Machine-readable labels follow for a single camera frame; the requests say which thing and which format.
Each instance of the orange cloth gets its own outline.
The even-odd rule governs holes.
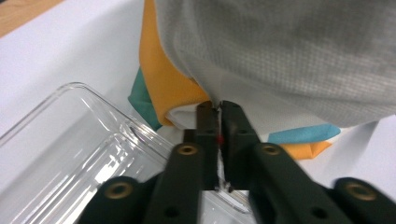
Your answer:
[[[169,110],[209,100],[195,82],[176,70],[163,52],[153,0],[145,1],[139,54],[148,94],[162,125],[172,125],[165,117]]]

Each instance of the gray fabric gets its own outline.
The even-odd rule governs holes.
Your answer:
[[[156,0],[156,8],[173,64],[214,101],[255,95],[236,99],[253,120],[266,119],[256,116],[263,92],[289,114],[312,113],[307,125],[396,112],[396,1]],[[230,80],[241,88],[223,85]]]

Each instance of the white table surface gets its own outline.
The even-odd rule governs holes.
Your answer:
[[[143,1],[69,0],[0,39],[0,135],[58,87],[83,82],[126,114]],[[354,176],[396,201],[396,117],[361,125],[312,161],[319,183]]]

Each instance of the white fabric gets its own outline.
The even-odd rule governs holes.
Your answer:
[[[396,112],[395,1],[157,0],[156,8],[173,64],[213,101],[244,107],[256,130],[323,119],[349,127]]]

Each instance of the black mechanical part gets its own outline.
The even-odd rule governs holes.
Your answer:
[[[107,180],[78,219],[79,224],[141,223],[158,176],[145,183],[131,177]]]
[[[241,106],[229,101],[221,102],[221,129],[224,135],[221,156],[225,179],[233,189],[248,189],[249,155],[260,139]]]
[[[219,188],[218,124],[218,112],[213,108],[210,101],[203,102],[196,107],[197,129],[195,131],[195,143],[200,145],[205,151],[204,190],[214,190]]]
[[[203,159],[204,152],[196,144],[174,147],[152,193],[143,223],[199,223]]]
[[[352,223],[282,147],[261,143],[254,147],[250,157],[252,193],[249,201],[257,221]],[[269,214],[268,208],[275,213]]]
[[[396,223],[396,204],[362,180],[340,178],[330,194],[354,223]]]

